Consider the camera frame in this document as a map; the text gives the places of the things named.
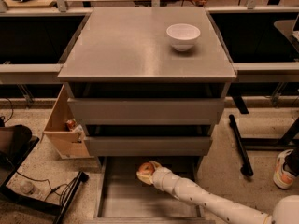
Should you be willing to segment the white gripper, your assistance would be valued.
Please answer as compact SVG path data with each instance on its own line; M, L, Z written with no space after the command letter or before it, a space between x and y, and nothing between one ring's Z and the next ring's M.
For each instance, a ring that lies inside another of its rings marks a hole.
M153 186L160 191L174 194L175 185L180 180L180 177L175 175L168 168L162 167L157 161L149 161L149 169L156 171L153 175L137 172L137 178L145 184L153 184Z

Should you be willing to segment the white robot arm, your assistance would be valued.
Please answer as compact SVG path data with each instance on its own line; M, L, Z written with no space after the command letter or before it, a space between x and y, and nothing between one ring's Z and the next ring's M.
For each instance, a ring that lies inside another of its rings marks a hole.
M273 213L267 214L207 192L156 161L143 163L136 174L142 182L169 193L181 202L203 206L227 224L299 224L298 195L281 199Z

